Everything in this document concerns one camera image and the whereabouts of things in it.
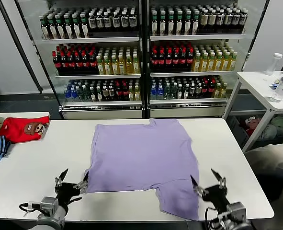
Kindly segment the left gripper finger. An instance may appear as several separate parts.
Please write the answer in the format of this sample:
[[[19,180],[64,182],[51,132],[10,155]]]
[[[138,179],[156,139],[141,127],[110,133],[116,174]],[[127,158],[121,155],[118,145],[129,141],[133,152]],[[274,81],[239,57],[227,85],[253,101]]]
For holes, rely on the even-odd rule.
[[[89,178],[89,172],[87,171],[83,177],[83,180],[78,184],[74,185],[73,188],[79,190],[80,193],[85,193],[88,187],[88,178]]]
[[[62,182],[64,181],[66,175],[68,173],[68,168],[66,170],[64,170],[59,177],[56,177],[55,178],[55,187],[58,187],[58,186],[61,186],[62,185]]]

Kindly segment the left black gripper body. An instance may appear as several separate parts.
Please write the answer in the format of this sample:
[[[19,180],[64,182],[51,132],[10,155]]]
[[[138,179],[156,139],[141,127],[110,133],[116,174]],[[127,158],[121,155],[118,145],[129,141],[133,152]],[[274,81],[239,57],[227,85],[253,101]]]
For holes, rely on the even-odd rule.
[[[69,204],[82,199],[82,197],[79,197],[80,189],[78,189],[76,185],[77,184],[74,183],[62,183],[61,185],[55,186],[58,204],[64,208],[65,211],[68,211]]]

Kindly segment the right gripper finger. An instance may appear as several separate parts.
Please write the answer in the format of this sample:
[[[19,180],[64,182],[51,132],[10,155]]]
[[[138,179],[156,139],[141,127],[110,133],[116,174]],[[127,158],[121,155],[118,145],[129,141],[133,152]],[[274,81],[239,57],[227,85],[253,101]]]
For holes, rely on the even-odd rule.
[[[211,169],[211,171],[212,171],[213,175],[215,176],[215,178],[219,182],[219,188],[220,189],[227,189],[227,187],[226,187],[226,177],[222,177],[218,172],[216,172],[213,169]]]
[[[206,189],[202,188],[201,186],[199,186],[192,175],[190,175],[190,178],[191,178],[191,181],[192,181],[193,190],[198,196],[205,196],[206,194],[208,194],[208,191]]]

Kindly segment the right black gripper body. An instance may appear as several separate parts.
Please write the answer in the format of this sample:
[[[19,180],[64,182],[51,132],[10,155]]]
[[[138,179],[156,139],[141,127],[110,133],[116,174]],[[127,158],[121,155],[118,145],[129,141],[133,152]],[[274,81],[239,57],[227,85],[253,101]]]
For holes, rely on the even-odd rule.
[[[220,188],[218,185],[213,185],[205,190],[203,201],[212,203],[217,211],[227,211],[227,205],[230,202],[226,198],[228,192],[226,187]]]

